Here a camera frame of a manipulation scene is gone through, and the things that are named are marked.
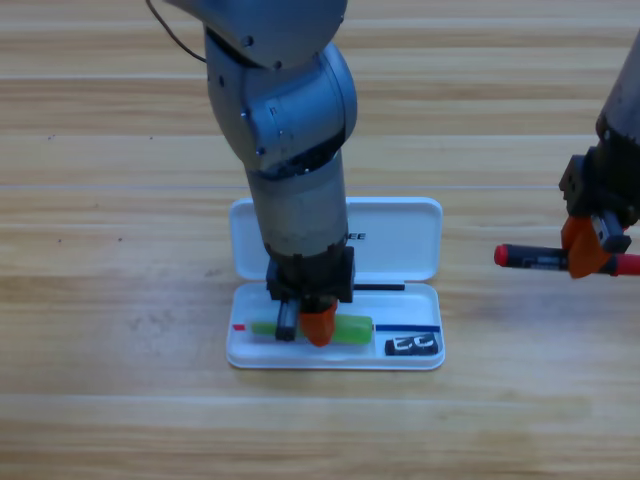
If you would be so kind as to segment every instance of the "pencil case lid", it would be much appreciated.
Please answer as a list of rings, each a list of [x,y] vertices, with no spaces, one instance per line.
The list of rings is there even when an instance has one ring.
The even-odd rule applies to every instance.
[[[425,197],[347,197],[347,211],[356,283],[426,281],[436,274],[443,217],[437,201]],[[252,199],[235,202],[229,220],[237,273],[247,280],[264,280],[269,256]]]

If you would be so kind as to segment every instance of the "metal cylinder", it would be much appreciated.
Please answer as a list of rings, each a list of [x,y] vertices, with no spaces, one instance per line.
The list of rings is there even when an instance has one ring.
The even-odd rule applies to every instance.
[[[342,155],[303,175],[272,179],[247,171],[262,240],[279,256],[312,257],[348,234]]]
[[[601,122],[640,144],[640,32],[602,109]]]

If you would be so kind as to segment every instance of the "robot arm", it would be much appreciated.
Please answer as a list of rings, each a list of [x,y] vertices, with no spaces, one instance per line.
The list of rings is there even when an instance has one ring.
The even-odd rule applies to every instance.
[[[331,41],[347,0],[166,1],[204,26],[211,106],[244,164],[271,258],[267,286],[282,302],[276,337],[293,340],[300,317],[303,331],[327,332],[305,331],[324,345],[355,272],[341,147],[357,99]]]
[[[574,278],[624,254],[624,231],[640,217],[640,32],[598,117],[599,143],[571,158],[562,180],[569,219],[562,231]]]

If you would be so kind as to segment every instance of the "black eraser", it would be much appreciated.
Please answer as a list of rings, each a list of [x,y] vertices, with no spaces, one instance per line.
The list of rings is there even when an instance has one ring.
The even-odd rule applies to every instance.
[[[430,356],[436,355],[439,351],[438,341],[433,333],[392,338],[384,344],[384,353],[387,356]]]

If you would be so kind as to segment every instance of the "cable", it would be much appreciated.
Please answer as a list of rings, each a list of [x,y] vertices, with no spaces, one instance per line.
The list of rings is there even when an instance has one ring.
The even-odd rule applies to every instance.
[[[156,20],[160,22],[160,25],[164,27],[164,29],[167,31],[167,33],[173,39],[173,41],[176,42],[180,48],[182,48],[185,52],[187,52],[196,60],[200,60],[202,63],[207,63],[207,60],[204,57],[201,57],[200,55],[195,53],[193,50],[187,47],[184,43],[182,43],[182,41],[178,37],[176,37],[175,33],[173,33],[169,25],[167,25],[167,22],[165,22],[164,19],[160,16],[158,11],[156,10],[156,7],[153,6],[153,4],[151,3],[151,0],[145,0],[145,1],[147,2],[147,7],[149,7],[149,10],[151,10],[151,13],[153,13],[153,16],[156,17]]]

